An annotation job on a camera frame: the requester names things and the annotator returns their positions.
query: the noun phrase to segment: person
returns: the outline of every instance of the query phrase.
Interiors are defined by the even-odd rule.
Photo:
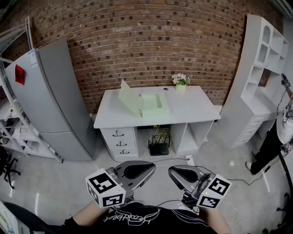
[[[188,230],[195,234],[231,233],[218,209],[200,208],[200,214],[197,216],[187,210],[171,210],[133,202],[109,212],[109,208],[100,208],[94,201],[91,201],[73,217],[65,220],[57,234],[117,233],[123,230],[140,230],[151,233],[155,229],[161,231]]]
[[[289,87],[286,88],[285,92],[289,95],[290,101],[282,112],[277,113],[277,120],[274,122],[273,127],[267,134],[259,152],[256,152],[255,150],[252,151],[256,162],[245,163],[246,168],[253,175],[260,172],[261,169],[263,169],[271,160],[278,156],[281,152],[280,147],[283,144],[290,142],[293,137],[293,94]]]

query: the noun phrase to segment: brick wall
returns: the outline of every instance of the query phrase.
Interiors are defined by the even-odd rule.
[[[122,78],[131,87],[172,85],[172,74],[179,72],[188,75],[192,85],[200,85],[214,104],[223,104],[237,69],[246,15],[260,15],[282,32],[281,16],[265,0],[53,4],[19,0],[1,30],[29,15],[35,47],[66,37],[91,113],[97,111],[104,91],[118,88]],[[15,59],[25,49],[22,38],[5,56]]]

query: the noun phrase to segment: potted plant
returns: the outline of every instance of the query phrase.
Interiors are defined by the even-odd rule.
[[[190,83],[189,77],[186,77],[183,73],[172,75],[173,83],[176,84],[176,90],[185,92],[186,85]]]

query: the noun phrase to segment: black pants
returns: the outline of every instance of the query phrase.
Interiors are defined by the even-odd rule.
[[[260,172],[271,160],[281,152],[280,146],[283,143],[279,140],[277,135],[277,124],[274,123],[273,127],[267,134],[260,151],[256,154],[256,162],[251,165],[251,173],[253,175]]]

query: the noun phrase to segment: refrigerator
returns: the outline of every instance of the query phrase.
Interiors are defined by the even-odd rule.
[[[15,67],[24,70],[24,85]],[[28,119],[64,160],[92,160],[93,128],[73,70],[66,39],[33,49],[5,69],[9,86]]]

